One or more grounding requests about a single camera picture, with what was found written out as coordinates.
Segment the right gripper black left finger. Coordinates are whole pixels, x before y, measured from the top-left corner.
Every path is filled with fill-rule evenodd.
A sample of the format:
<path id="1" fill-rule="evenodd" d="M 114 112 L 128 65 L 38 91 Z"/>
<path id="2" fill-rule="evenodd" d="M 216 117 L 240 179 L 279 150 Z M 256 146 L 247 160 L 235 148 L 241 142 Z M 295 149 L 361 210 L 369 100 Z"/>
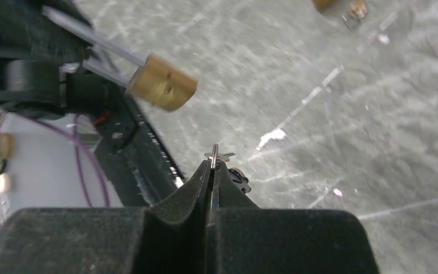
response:
<path id="1" fill-rule="evenodd" d="M 0 273 L 206 273 L 213 162 L 153 207 L 28 208 L 0 226 Z"/>

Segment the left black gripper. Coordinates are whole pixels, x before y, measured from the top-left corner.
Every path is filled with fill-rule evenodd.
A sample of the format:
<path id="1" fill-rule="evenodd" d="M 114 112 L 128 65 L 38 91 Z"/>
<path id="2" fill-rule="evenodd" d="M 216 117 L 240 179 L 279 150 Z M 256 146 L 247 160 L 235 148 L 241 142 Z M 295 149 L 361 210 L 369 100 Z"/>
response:
<path id="1" fill-rule="evenodd" d="M 73 1 L 0 1 L 0 108 L 50 120 L 124 111 L 118 84 L 85 68 L 63 71 L 87 60 L 92 46 L 43 15 L 45 6 L 90 26 Z"/>

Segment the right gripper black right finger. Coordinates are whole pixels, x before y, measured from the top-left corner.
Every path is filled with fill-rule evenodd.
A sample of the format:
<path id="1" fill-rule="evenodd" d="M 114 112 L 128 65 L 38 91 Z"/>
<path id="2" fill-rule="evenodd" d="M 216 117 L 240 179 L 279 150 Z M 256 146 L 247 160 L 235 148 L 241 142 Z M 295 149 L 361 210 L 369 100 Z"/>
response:
<path id="1" fill-rule="evenodd" d="M 378 273 L 359 219 L 335 209 L 224 205 L 224 164 L 204 179 L 205 273 Z"/>

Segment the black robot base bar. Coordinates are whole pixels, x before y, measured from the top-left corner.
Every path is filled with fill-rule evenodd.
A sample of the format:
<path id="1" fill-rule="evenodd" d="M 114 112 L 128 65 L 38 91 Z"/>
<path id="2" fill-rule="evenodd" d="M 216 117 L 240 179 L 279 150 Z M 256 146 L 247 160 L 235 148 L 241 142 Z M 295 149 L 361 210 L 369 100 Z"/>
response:
<path id="1" fill-rule="evenodd" d="M 183 173 L 133 99 L 109 92 L 96 128 L 97 160 L 124 206 L 153 206 L 177 190 Z"/>

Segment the brass padlock long shackle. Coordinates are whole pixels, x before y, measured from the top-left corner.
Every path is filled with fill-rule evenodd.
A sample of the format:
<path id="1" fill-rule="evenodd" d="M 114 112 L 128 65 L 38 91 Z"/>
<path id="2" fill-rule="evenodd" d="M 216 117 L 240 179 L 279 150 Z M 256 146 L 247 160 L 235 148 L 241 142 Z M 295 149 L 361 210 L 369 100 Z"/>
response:
<path id="1" fill-rule="evenodd" d="M 42 13 L 56 25 L 100 49 L 110 51 L 134 64 L 137 69 L 129 80 L 118 72 L 100 67 L 96 60 L 89 59 L 83 65 L 87 69 L 125 87 L 125 93 L 146 100 L 165 111 L 172 112 L 182 107 L 196 92 L 198 80 L 180 71 L 154 54 L 142 58 L 124 46 L 107 39 L 91 27 L 50 6 L 43 6 Z"/>

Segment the small brass padlock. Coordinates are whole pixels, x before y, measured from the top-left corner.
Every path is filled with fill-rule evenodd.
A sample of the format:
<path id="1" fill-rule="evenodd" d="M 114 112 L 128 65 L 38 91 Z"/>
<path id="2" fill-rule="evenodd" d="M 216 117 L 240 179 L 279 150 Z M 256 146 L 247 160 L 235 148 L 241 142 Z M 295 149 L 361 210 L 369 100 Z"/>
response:
<path id="1" fill-rule="evenodd" d="M 311 4 L 328 23 L 339 25 L 343 22 L 350 30 L 359 27 L 368 14 L 364 0 L 312 0 Z"/>

